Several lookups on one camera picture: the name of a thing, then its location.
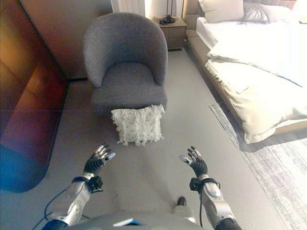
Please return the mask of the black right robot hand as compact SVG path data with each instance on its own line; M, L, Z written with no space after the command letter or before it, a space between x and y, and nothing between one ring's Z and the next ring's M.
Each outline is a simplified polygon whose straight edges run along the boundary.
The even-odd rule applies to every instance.
M197 177L207 174L207 165L200 152L194 146L188 148L188 156L187 158L184 155L180 155L179 158L193 169Z

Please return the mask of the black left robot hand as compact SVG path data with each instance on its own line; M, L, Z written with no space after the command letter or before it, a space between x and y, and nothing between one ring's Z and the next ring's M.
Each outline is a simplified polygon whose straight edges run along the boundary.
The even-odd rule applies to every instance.
M83 173L91 173L97 176L105 163L115 157L115 153L111 150L108 143L100 145L87 160Z

